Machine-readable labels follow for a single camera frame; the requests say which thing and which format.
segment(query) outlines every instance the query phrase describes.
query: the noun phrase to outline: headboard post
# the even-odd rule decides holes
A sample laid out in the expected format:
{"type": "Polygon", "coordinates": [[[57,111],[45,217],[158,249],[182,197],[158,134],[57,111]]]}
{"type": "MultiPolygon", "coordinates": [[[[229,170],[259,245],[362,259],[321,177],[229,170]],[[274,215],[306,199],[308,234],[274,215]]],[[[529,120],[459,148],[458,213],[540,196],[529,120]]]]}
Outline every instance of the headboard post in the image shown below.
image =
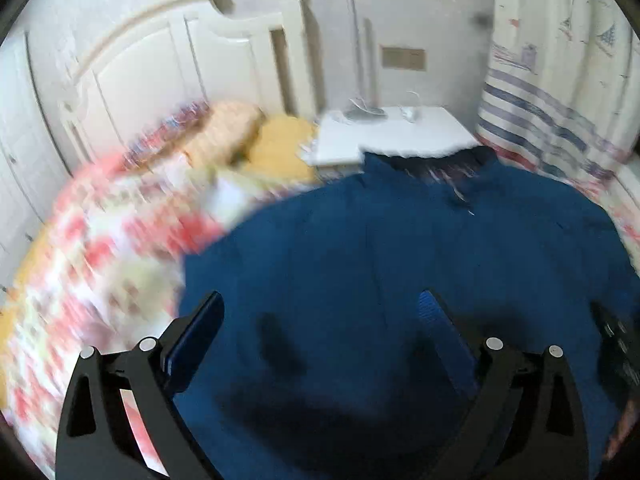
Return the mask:
{"type": "Polygon", "coordinates": [[[282,0],[282,28],[287,41],[290,78],[296,101],[296,113],[313,120],[318,114],[314,83],[310,70],[308,40],[301,0],[282,0]]]}

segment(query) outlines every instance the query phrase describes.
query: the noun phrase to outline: white headboard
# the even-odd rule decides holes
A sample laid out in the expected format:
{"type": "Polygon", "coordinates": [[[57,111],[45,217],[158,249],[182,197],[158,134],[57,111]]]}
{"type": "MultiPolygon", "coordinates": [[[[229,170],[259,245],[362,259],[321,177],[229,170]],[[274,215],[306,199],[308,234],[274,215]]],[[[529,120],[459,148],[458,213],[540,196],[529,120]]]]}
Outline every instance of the white headboard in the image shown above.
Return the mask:
{"type": "Polygon", "coordinates": [[[62,123],[84,162],[127,144],[145,127],[194,100],[236,98],[265,113],[285,111],[280,77],[287,71],[297,115],[312,119],[316,97],[300,0],[280,10],[233,20],[214,0],[170,0],[108,34],[72,77],[62,123]],[[278,67],[272,32],[286,38],[278,67]]]}

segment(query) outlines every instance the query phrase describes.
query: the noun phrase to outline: wall outlet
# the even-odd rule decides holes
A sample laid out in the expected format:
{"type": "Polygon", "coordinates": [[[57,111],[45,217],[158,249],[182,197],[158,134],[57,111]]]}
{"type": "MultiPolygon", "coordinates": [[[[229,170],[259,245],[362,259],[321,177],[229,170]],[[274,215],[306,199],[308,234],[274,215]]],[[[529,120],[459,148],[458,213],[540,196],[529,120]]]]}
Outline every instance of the wall outlet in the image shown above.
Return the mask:
{"type": "Polygon", "coordinates": [[[427,70],[427,55],[423,48],[380,46],[380,50],[382,51],[382,68],[427,70]]]}

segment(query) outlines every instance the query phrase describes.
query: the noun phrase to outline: floral blanket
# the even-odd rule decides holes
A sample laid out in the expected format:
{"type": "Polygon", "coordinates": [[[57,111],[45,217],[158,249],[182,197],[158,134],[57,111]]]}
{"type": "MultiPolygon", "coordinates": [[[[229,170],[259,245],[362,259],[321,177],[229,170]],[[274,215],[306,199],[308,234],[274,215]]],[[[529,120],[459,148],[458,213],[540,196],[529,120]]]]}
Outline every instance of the floral blanket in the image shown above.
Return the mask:
{"type": "MultiPolygon", "coordinates": [[[[229,170],[212,183],[181,153],[144,174],[122,173],[121,162],[115,155],[91,165],[61,193],[46,249],[14,299],[4,416],[49,478],[81,349],[119,352],[159,336],[184,286],[181,256],[206,247],[260,204],[303,189],[229,170]]],[[[164,472],[133,396],[123,398],[145,461],[164,472]]]]}

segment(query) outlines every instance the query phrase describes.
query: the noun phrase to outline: silver screw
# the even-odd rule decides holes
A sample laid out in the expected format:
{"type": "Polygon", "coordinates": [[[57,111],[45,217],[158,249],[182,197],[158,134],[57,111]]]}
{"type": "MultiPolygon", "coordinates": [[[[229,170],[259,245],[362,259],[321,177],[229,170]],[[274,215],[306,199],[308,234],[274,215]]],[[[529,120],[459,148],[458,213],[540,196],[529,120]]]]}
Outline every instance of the silver screw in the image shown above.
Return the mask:
{"type": "Polygon", "coordinates": [[[91,357],[95,352],[95,348],[92,346],[86,346],[82,349],[82,351],[80,352],[80,357],[82,359],[88,359],[89,357],[91,357]]]}
{"type": "Polygon", "coordinates": [[[149,352],[156,347],[156,340],[152,337],[145,337],[142,341],[140,341],[140,349],[143,352],[149,352]]]}
{"type": "Polygon", "coordinates": [[[487,339],[486,345],[491,350],[502,350],[502,348],[504,347],[502,341],[497,337],[490,337],[489,339],[487,339]]]}
{"type": "Polygon", "coordinates": [[[549,347],[549,353],[556,358],[560,358],[564,355],[564,351],[558,345],[551,345],[549,347]]]}

